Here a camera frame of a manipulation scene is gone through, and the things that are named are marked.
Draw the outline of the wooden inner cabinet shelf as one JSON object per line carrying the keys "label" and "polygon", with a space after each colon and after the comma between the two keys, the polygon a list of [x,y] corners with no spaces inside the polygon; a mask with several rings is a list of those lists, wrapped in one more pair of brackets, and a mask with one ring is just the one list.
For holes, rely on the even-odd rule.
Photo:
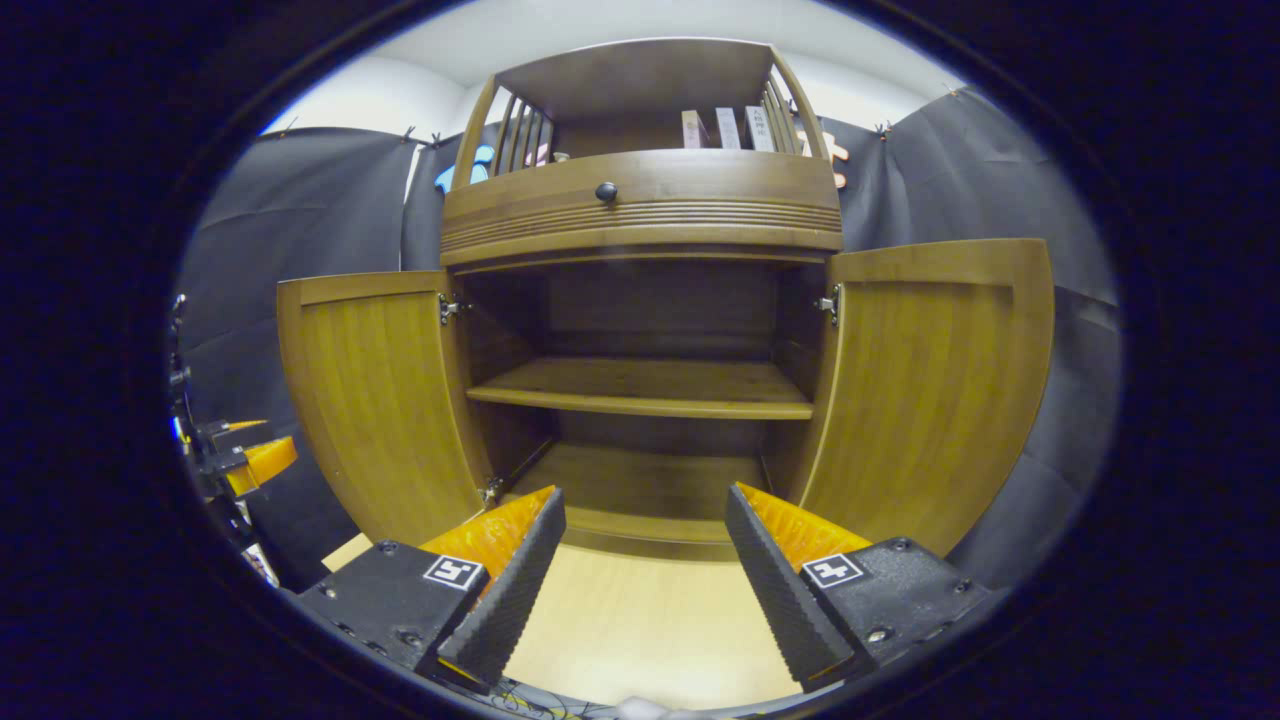
{"label": "wooden inner cabinet shelf", "polygon": [[466,393],[489,404],[628,416],[805,421],[814,413],[769,363],[544,356]]}

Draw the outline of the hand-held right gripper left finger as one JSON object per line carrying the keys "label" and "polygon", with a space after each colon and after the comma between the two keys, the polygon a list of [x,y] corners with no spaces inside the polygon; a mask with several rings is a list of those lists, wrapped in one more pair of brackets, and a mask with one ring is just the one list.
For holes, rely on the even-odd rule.
{"label": "hand-held right gripper left finger", "polygon": [[504,676],[566,527],[564,492],[549,486],[420,546],[384,539],[298,601],[396,666],[486,693]]}

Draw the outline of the wooden double-door shoe cabinet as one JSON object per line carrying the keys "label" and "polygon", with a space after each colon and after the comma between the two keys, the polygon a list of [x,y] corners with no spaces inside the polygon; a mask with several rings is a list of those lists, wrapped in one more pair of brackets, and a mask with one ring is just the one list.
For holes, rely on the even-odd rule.
{"label": "wooden double-door shoe cabinet", "polygon": [[[690,109],[707,128],[708,149],[728,150],[716,108],[732,108],[740,150],[755,151],[745,106],[768,111],[776,152],[826,161],[835,184],[820,124],[777,49],[645,38],[492,76],[465,128],[443,209],[452,190],[553,164],[553,152],[572,160],[685,149],[680,114]],[[841,214],[840,197],[838,206]],[[844,223],[836,252],[669,243],[445,266],[439,243],[436,272],[474,306],[466,392],[535,357],[639,357],[769,363],[815,405],[823,313],[813,302],[828,260],[842,252]],[[628,416],[468,400],[492,477],[506,479],[488,509],[556,486],[573,539],[614,551],[707,546],[723,553],[730,487],[744,483],[790,502],[782,484],[812,420]]]}

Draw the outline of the black backdrop cloth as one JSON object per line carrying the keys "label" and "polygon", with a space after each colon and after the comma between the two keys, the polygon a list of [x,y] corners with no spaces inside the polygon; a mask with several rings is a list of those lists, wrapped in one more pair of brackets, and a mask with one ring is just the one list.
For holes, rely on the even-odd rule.
{"label": "black backdrop cloth", "polygon": [[[1100,224],[1065,165],[973,88],[881,137],[829,117],[844,249],[1036,237],[1053,265],[1055,337],[1038,418],[1006,487],[948,559],[989,587],[1024,579],[1083,505],[1123,393],[1121,320]],[[458,137],[438,149],[367,129],[261,138],[197,220],[177,288],[182,354],[201,423],[265,419],[296,432],[278,350],[280,281],[438,268],[443,195]]]}

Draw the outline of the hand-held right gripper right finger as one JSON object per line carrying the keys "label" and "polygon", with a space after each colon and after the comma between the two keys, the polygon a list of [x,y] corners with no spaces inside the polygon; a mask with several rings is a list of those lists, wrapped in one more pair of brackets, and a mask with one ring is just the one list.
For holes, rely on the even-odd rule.
{"label": "hand-held right gripper right finger", "polygon": [[870,542],[744,483],[724,524],[792,679],[852,682],[959,629],[991,591],[914,539]]}

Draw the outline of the wooden shoe cabinet door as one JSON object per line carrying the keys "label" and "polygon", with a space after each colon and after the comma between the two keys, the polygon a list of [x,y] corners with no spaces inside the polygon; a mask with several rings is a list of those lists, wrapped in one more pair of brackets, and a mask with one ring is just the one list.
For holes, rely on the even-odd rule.
{"label": "wooden shoe cabinet door", "polygon": [[1050,373],[1055,283],[1041,238],[842,252],[826,268],[812,420],[790,502],[868,541],[945,556],[1019,460]]}
{"label": "wooden shoe cabinet door", "polygon": [[276,328],[294,414],[371,541],[424,544],[475,518],[492,462],[466,393],[467,313],[440,325],[444,272],[283,281]]}

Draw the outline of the wooden cabinet drawer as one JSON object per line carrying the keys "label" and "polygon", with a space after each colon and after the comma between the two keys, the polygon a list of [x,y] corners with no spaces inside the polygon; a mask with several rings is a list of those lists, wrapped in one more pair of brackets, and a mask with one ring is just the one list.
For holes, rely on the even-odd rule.
{"label": "wooden cabinet drawer", "polygon": [[[616,202],[594,196],[602,182]],[[442,264],[655,245],[836,252],[842,222],[826,161],[781,152],[666,149],[577,158],[452,190]]]}

